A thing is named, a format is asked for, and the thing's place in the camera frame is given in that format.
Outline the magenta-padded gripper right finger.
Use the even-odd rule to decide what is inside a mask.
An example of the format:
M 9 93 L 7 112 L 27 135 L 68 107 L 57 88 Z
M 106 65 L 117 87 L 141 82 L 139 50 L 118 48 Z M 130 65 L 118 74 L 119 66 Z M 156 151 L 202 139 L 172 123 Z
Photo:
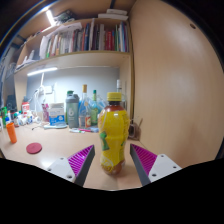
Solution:
M 130 145 L 130 155 L 143 186 L 181 170 L 167 155 L 156 155 L 138 145 Z

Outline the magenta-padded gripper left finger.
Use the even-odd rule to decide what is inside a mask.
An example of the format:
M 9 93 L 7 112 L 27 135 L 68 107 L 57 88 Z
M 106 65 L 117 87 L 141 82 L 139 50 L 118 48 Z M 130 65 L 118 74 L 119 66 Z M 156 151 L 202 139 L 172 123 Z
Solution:
M 95 156 L 95 147 L 90 145 L 70 157 L 60 157 L 47 171 L 78 186 L 83 186 Z

